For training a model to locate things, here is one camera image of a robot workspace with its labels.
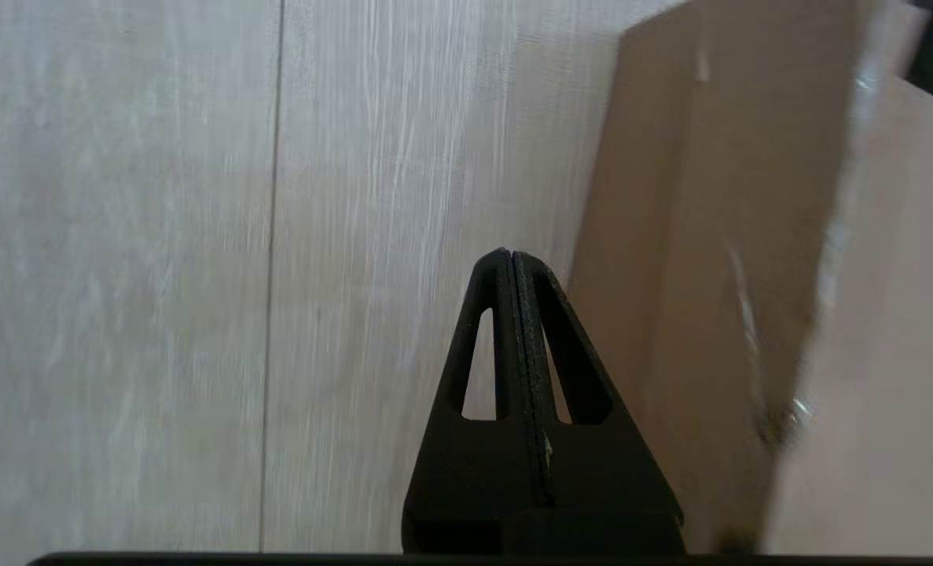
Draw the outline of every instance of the white painted wood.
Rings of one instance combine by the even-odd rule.
[[[567,279],[617,42],[671,4],[286,3],[268,550],[400,549],[472,264]]]
[[[257,549],[278,14],[0,1],[0,564]]]

